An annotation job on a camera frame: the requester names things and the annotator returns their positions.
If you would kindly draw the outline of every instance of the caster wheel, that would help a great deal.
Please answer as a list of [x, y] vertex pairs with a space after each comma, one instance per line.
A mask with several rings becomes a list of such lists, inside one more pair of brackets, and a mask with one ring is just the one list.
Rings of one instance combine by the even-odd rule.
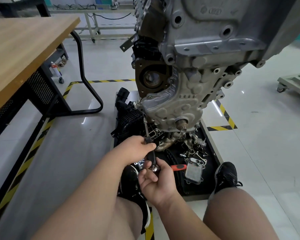
[[277, 88], [277, 92], [284, 92], [286, 88]]

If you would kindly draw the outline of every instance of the wooden table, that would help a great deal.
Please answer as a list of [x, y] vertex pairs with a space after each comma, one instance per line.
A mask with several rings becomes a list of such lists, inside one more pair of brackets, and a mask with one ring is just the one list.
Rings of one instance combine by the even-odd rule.
[[[98, 113], [103, 108], [101, 98], [84, 76], [82, 43], [73, 31], [79, 23], [76, 15], [0, 19], [0, 134], [27, 100], [42, 114], [0, 188], [0, 218], [25, 171], [17, 173], [45, 123], [58, 116]], [[42, 65], [69, 34], [78, 46], [81, 80], [100, 103], [97, 109], [72, 111], [53, 82], [49, 68]]]

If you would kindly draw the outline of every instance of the hand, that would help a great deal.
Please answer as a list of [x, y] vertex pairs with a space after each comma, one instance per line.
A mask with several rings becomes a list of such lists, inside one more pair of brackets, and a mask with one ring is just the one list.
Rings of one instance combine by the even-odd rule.
[[157, 209], [160, 205], [171, 201], [175, 195], [179, 195], [172, 168], [164, 160], [156, 158], [157, 164], [161, 167], [157, 177], [149, 167], [151, 161], [145, 161], [139, 172], [139, 184], [142, 193]]
[[156, 148], [155, 143], [144, 144], [144, 141], [142, 136], [131, 136], [112, 149], [109, 154], [124, 165], [136, 163]]

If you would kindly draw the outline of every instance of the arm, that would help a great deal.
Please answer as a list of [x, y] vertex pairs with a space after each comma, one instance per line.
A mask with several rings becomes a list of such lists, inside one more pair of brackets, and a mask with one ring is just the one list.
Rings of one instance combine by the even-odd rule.
[[124, 167], [156, 147], [143, 141], [132, 136], [107, 153], [32, 239], [105, 239]]
[[159, 177], [146, 161], [139, 173], [142, 193], [156, 207], [170, 239], [219, 239], [193, 212], [176, 189], [171, 167], [157, 158]]

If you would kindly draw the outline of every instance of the forearm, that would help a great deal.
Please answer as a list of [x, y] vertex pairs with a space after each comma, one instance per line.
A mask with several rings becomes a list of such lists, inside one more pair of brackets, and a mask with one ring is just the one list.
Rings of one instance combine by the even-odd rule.
[[114, 157], [112, 152], [105, 155], [33, 239], [106, 238], [125, 166]]
[[169, 239], [219, 239], [178, 193], [157, 210]]

